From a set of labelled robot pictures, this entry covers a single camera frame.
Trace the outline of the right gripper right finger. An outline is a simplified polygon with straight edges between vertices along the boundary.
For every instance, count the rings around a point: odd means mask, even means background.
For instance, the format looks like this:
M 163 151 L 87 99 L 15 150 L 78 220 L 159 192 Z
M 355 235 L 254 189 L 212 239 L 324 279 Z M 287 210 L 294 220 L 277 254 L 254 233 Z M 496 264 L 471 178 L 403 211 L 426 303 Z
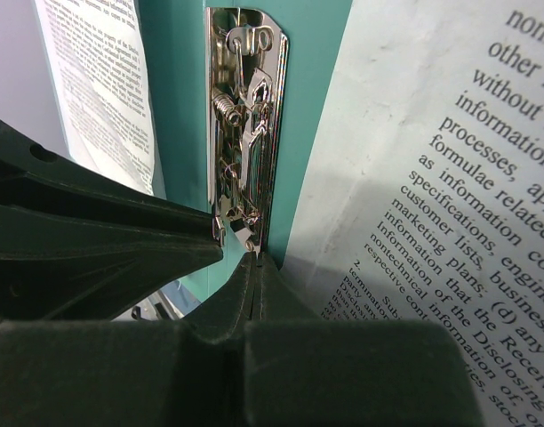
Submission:
M 252 319 L 265 321 L 318 320 L 285 282 L 271 256 L 262 252 L 255 267 Z

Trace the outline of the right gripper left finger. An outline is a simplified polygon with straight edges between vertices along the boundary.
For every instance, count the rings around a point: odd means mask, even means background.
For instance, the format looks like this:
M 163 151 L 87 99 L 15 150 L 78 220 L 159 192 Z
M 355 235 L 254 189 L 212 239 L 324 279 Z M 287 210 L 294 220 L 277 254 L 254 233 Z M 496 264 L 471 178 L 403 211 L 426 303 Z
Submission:
M 252 319 L 257 257 L 246 253 L 228 281 L 182 320 L 207 342 L 235 339 Z

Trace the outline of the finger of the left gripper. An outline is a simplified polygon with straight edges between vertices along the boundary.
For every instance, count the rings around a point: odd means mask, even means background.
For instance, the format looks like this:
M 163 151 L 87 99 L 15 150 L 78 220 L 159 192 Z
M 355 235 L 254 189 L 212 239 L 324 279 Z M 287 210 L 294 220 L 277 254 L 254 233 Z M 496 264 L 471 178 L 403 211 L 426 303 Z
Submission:
M 45 149 L 1 119 L 0 205 L 219 245 L 210 214 L 94 173 Z
M 0 322 L 112 319 L 221 258 L 212 217 L 171 203 L 69 216 L 0 205 Z

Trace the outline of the teal folder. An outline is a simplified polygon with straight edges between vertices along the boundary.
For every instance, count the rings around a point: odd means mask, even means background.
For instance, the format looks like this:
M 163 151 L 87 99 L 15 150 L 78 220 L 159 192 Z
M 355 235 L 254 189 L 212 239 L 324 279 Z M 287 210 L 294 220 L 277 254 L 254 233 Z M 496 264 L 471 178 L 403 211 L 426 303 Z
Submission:
M 140 29 L 156 129 L 154 192 L 207 211 L 204 1 L 141 1 Z M 351 4 L 243 1 L 289 40 L 286 89 L 267 252 L 282 265 Z

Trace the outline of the printed paper sheet bottom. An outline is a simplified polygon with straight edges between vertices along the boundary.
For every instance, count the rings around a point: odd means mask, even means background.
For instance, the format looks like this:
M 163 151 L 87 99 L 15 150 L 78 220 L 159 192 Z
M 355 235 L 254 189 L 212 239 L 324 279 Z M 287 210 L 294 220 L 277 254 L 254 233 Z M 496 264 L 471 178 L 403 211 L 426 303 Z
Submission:
M 544 1 L 352 3 L 284 271 L 443 326 L 488 425 L 544 426 Z

